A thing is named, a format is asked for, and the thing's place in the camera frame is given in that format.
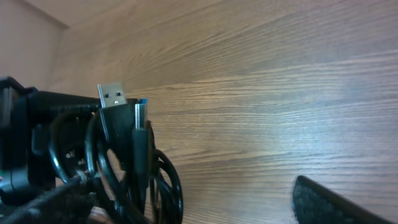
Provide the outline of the black usb cable blue plug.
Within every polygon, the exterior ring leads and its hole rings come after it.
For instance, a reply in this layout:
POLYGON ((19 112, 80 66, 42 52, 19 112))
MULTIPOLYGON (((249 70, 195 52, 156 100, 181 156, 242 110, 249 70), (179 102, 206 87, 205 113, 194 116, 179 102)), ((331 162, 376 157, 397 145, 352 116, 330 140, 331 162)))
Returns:
POLYGON ((144 210, 149 191, 156 223, 181 223, 183 192, 177 170, 170 159, 155 146, 154 132, 147 119, 147 100, 134 104, 133 167, 136 181, 136 201, 144 210))

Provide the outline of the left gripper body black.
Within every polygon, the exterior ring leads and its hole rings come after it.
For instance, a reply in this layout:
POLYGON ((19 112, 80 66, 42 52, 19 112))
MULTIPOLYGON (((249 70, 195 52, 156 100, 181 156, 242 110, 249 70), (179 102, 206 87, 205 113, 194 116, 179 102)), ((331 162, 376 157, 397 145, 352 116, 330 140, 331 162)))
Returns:
POLYGON ((23 205, 53 188, 50 125, 60 114, 79 113, 60 137, 64 152, 79 151, 88 115, 100 106, 98 98, 24 88, 12 77, 1 78, 1 202, 23 205))

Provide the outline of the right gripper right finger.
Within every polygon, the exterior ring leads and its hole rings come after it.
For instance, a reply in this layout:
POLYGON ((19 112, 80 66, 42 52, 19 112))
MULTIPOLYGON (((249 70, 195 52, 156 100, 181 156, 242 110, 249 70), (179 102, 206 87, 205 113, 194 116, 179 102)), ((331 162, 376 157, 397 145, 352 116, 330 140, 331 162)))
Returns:
POLYGON ((304 175, 295 180, 292 210, 299 224, 393 224, 304 175))

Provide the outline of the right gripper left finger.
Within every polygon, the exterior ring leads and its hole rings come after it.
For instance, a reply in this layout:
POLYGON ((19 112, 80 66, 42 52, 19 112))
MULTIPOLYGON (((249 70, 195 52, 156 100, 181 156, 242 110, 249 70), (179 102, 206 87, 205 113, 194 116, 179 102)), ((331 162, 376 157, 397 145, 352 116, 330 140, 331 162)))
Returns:
POLYGON ((94 204, 92 181, 76 177, 19 207, 1 205, 1 224, 86 223, 94 204))

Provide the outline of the black usb cable silver plug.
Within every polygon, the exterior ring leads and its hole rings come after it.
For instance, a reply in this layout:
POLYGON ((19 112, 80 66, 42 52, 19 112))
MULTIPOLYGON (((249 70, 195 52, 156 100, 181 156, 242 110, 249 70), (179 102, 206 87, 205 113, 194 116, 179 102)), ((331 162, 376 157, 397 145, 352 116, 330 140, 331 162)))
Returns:
MULTIPOLYGON (((97 194, 108 215, 128 223, 146 223, 137 198, 133 167, 133 136, 137 99, 127 99, 120 83, 98 85, 100 108, 88 115, 85 132, 85 162, 97 194)), ((66 120, 80 118, 77 112, 56 117, 50 127, 49 153, 56 174, 68 182, 73 170, 65 168, 59 153, 60 128, 66 120)))

